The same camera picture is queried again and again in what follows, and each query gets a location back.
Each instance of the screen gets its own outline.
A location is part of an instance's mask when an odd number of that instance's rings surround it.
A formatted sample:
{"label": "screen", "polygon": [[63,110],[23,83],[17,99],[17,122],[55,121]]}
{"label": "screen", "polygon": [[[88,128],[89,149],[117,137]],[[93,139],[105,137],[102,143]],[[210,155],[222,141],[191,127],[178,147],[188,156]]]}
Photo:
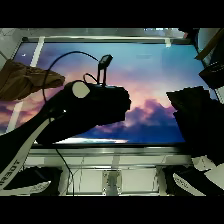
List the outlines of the screen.
{"label": "screen", "polygon": [[[21,47],[33,51],[31,43]],[[174,108],[166,95],[168,91],[185,87],[203,86],[198,76],[203,70],[194,59],[197,52],[192,45],[141,44],[141,43],[44,43],[37,67],[48,69],[59,56],[70,51],[84,51],[99,60],[111,54],[113,60],[107,69],[107,84],[123,86],[130,95],[131,109],[123,122],[97,126],[64,142],[69,143],[178,143],[184,142],[176,120]],[[16,61],[29,63],[19,49]],[[97,76],[97,62],[82,54],[70,54],[59,60],[53,71],[66,77],[65,84],[83,80],[83,74]],[[60,88],[46,90],[49,99]],[[215,93],[210,91],[211,98]],[[16,102],[1,102],[0,131],[4,133]],[[16,127],[35,116],[43,106],[42,92],[38,91],[23,100]]]}

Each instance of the sky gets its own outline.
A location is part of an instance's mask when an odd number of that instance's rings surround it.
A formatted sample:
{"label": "sky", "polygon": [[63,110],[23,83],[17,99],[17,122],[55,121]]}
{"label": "sky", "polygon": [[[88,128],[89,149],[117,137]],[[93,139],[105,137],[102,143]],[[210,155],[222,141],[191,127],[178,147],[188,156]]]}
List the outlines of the sky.
{"label": "sky", "polygon": [[[35,47],[35,43],[22,44],[14,60],[29,65]],[[203,66],[194,59],[197,53],[192,45],[166,47],[165,44],[141,43],[45,43],[37,67],[48,69],[57,57],[75,50],[98,59],[111,54],[113,60],[107,69],[107,84],[123,86],[132,101],[124,122],[97,126],[76,137],[119,139],[127,143],[144,144],[184,141],[166,92],[195,86],[208,89],[198,76]],[[65,76],[66,84],[82,80],[85,73],[96,77],[97,62],[86,55],[71,54],[58,61],[52,70]],[[62,88],[47,90],[47,97],[52,97]],[[0,102],[0,133],[5,132],[17,102]],[[28,96],[24,100],[17,127],[35,116],[42,105],[41,91]]]}

